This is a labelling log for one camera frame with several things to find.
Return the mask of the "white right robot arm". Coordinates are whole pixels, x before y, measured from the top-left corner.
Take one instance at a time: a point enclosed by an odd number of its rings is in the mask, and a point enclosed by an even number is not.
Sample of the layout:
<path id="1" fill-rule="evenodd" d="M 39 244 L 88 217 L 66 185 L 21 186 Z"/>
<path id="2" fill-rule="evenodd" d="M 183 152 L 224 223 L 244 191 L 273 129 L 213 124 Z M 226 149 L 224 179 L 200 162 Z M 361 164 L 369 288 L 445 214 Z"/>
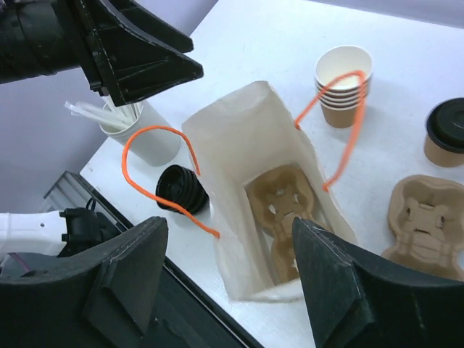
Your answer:
<path id="1" fill-rule="evenodd" d="M 1 280 L 3 347 L 140 347 L 167 248 L 163 217 L 120 232 L 84 208 L 1 216 L 1 252 L 59 257 Z M 461 347 L 463 284 L 382 259 L 297 218 L 317 347 Z"/>

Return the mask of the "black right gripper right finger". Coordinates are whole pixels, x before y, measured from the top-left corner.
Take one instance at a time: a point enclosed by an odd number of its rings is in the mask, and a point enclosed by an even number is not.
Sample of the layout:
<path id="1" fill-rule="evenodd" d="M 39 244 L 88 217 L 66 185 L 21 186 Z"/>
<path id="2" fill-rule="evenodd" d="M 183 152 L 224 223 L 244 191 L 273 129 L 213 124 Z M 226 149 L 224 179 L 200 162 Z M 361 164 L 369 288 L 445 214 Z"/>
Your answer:
<path id="1" fill-rule="evenodd" d="M 395 264 L 295 218 L 292 238 L 317 347 L 462 347 L 463 283 Z"/>

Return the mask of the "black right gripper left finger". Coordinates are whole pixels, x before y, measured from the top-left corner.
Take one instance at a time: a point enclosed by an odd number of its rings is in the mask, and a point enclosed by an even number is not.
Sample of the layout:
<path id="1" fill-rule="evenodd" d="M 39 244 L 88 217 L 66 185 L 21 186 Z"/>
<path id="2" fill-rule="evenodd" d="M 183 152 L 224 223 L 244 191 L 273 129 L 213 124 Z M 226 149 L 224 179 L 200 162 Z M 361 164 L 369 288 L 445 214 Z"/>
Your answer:
<path id="1" fill-rule="evenodd" d="M 2 347 L 140 347 L 168 226 L 151 217 L 51 268 L 1 279 Z"/>

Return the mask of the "paper bag with orange handles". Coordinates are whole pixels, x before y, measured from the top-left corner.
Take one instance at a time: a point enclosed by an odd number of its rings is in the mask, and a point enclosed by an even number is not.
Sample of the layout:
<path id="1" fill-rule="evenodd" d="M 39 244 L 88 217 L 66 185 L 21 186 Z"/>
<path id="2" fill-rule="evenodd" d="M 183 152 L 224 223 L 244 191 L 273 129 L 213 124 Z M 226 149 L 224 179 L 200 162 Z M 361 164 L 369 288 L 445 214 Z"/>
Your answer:
<path id="1" fill-rule="evenodd" d="M 328 188 L 311 141 L 265 80 L 231 92 L 178 131 L 194 178 L 210 201 L 202 229 L 215 239 L 217 268 L 233 301 L 292 302 L 303 295 L 294 219 L 344 240 L 356 234 Z"/>

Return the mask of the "brown pulp cup carrier top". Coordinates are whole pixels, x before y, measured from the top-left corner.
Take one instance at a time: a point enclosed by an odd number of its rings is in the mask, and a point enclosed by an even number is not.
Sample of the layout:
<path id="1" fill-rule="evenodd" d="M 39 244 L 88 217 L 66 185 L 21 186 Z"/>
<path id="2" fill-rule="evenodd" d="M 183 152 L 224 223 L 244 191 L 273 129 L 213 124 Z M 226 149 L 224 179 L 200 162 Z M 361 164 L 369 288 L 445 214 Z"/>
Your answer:
<path id="1" fill-rule="evenodd" d="M 246 195 L 258 226 L 273 238 L 270 257 L 278 282 L 298 279 L 292 239 L 294 219 L 311 220 L 332 230 L 307 176 L 297 165 L 282 165 L 251 181 Z"/>

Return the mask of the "black cup lid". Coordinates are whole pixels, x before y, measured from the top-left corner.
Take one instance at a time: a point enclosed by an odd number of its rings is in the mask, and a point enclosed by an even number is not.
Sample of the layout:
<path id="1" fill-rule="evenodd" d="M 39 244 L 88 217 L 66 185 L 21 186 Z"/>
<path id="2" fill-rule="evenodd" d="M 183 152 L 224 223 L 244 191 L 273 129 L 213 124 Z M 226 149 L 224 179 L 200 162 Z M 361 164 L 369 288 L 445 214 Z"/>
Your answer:
<path id="1" fill-rule="evenodd" d="M 443 149 L 463 153 L 463 98 L 437 105 L 428 116 L 426 131 Z"/>

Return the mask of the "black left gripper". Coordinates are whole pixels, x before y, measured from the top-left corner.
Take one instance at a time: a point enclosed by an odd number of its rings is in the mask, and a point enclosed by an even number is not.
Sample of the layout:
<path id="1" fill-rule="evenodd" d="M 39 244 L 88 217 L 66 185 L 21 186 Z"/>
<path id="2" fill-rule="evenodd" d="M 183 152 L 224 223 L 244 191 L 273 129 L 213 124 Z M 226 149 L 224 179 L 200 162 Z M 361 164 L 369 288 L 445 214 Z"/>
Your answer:
<path id="1" fill-rule="evenodd" d="M 136 1 L 55 1 L 54 13 L 91 90 L 117 106 L 203 76 L 193 41 Z"/>

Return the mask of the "brown paper cup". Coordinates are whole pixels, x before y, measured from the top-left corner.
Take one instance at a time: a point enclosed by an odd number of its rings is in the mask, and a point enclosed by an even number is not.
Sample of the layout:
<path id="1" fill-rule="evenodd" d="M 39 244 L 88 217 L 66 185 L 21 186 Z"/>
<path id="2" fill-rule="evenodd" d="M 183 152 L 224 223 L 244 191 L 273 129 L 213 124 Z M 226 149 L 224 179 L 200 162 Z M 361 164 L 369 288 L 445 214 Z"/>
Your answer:
<path id="1" fill-rule="evenodd" d="M 424 154 L 433 164 L 440 167 L 458 167 L 463 165 L 463 154 L 451 152 L 437 145 L 430 136 L 425 137 Z"/>

